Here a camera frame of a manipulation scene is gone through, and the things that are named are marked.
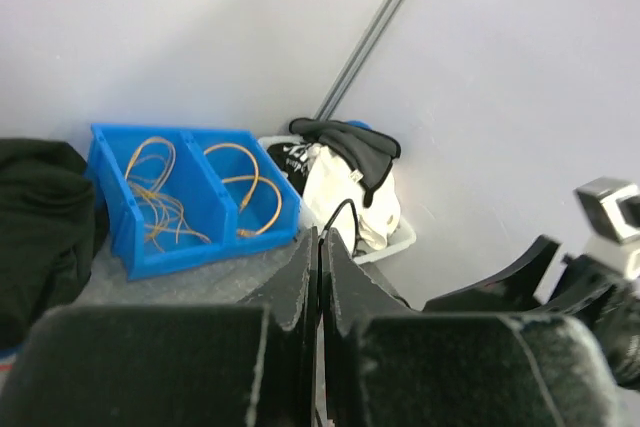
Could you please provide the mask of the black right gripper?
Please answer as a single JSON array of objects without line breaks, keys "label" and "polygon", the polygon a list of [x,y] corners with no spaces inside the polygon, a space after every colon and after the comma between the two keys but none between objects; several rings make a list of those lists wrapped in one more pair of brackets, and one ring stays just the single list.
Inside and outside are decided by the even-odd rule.
[{"label": "black right gripper", "polygon": [[560,244],[541,235],[510,265],[476,283],[427,301],[425,312],[540,312],[586,317],[616,383],[639,389],[639,298],[619,272],[583,254],[565,254],[548,301],[535,292]]}]

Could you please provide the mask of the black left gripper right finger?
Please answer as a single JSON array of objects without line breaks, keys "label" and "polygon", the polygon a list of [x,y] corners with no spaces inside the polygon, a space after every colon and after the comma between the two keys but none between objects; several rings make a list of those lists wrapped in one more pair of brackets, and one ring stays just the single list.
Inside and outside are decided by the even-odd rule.
[{"label": "black left gripper right finger", "polygon": [[624,424],[586,317],[415,310],[362,271],[361,426]]}]

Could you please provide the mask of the black cable teal connector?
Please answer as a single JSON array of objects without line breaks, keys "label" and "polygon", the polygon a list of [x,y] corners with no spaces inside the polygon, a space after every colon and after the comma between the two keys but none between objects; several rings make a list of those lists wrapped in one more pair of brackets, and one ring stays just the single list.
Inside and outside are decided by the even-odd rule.
[{"label": "black cable teal connector", "polygon": [[319,309],[323,330],[324,396],[327,421],[361,426],[357,342],[352,331],[362,316],[367,276],[353,262],[358,215],[351,199],[336,206],[319,240]]}]

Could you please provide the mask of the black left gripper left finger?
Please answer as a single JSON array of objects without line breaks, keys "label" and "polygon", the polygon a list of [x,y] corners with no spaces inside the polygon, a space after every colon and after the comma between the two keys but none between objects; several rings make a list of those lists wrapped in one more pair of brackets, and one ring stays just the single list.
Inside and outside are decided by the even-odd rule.
[{"label": "black left gripper left finger", "polygon": [[1,391],[5,426],[310,426],[318,233],[235,303],[56,309]]}]

